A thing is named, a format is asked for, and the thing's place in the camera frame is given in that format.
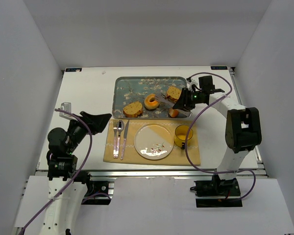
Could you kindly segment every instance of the silverware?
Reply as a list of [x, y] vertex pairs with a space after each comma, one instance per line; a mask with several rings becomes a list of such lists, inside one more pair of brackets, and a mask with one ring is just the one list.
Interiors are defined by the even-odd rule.
[[120, 139], [121, 139], [121, 132], [124, 130], [124, 122], [122, 120], [119, 121], [118, 125], [118, 143], [117, 143], [117, 149], [116, 149], [116, 158], [119, 156], [119, 147], [120, 147]]
[[116, 157], [118, 125], [119, 125], [119, 121], [118, 120], [113, 120], [113, 131], [114, 131], [113, 158]]
[[[174, 103], [167, 100], [163, 94], [156, 94], [155, 95], [155, 100], [158, 101], [158, 102], [163, 102], [165, 104], [168, 104], [171, 108], [174, 106]], [[183, 111], [183, 110], [180, 110], [180, 109], [177, 109], [177, 111], [179, 111], [180, 113], [184, 114], [187, 117], [190, 117], [192, 115], [192, 112], [186, 112], [186, 111]]]
[[122, 148], [121, 160], [123, 160], [123, 156], [124, 156], [124, 150], [125, 150], [125, 143], [126, 143], [128, 126], [129, 126], [129, 120], [126, 123], [124, 134], [123, 134], [123, 148]]

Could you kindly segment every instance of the wall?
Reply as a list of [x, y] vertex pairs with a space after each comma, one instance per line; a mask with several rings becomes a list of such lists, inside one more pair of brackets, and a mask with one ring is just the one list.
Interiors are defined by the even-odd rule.
[[65, 67], [234, 66], [271, 0], [24, 0]]
[[0, 0], [0, 235], [35, 172], [61, 71], [22, 0]]
[[237, 68], [245, 105], [260, 110], [260, 151], [294, 223], [294, 0], [273, 0]]

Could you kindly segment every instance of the mug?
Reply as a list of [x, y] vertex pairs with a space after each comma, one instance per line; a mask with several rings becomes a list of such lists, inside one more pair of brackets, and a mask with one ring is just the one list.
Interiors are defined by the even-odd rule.
[[[186, 138], [186, 133], [188, 131], [189, 126], [186, 125], [180, 125], [175, 129], [174, 132], [174, 143], [179, 146], [181, 149], [185, 149], [185, 138]], [[191, 142], [191, 139], [193, 137], [193, 130], [191, 129], [187, 143], [189, 144]]]

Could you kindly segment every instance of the yellow placemat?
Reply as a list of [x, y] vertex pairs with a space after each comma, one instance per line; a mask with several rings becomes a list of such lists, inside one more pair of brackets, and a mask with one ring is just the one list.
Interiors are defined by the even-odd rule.
[[[163, 159], [160, 160], [148, 160], [143, 158], [136, 151], [134, 146], [134, 137], [136, 132], [147, 124], [156, 123], [167, 127], [172, 137], [174, 137], [174, 131], [179, 125], [190, 125], [190, 121], [179, 121], [179, 120], [123, 120], [124, 124], [129, 121], [128, 133], [126, 138], [126, 146], [124, 152], [124, 159], [121, 160], [121, 152], [122, 152], [122, 144], [123, 144], [123, 132], [121, 133], [120, 140], [120, 153], [118, 158], [113, 158], [113, 121], [109, 122], [109, 129], [106, 141], [106, 148], [104, 152], [103, 161], [108, 163], [125, 163], [125, 164], [144, 164], [144, 165], [190, 165], [186, 158], [185, 150], [182, 150], [180, 147], [174, 145], [172, 152]], [[192, 162], [196, 165], [200, 165], [200, 156], [199, 156], [199, 147], [198, 147], [198, 139], [197, 139], [197, 131], [196, 124], [193, 126], [193, 138], [188, 145], [187, 149], [189, 152], [189, 156]]]

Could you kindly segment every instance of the white plate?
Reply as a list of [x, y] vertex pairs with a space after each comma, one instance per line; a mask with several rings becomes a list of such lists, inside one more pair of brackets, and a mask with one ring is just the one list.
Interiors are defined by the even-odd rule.
[[150, 160], [163, 159], [173, 149], [173, 135], [162, 125], [148, 124], [137, 131], [134, 146], [144, 158]]

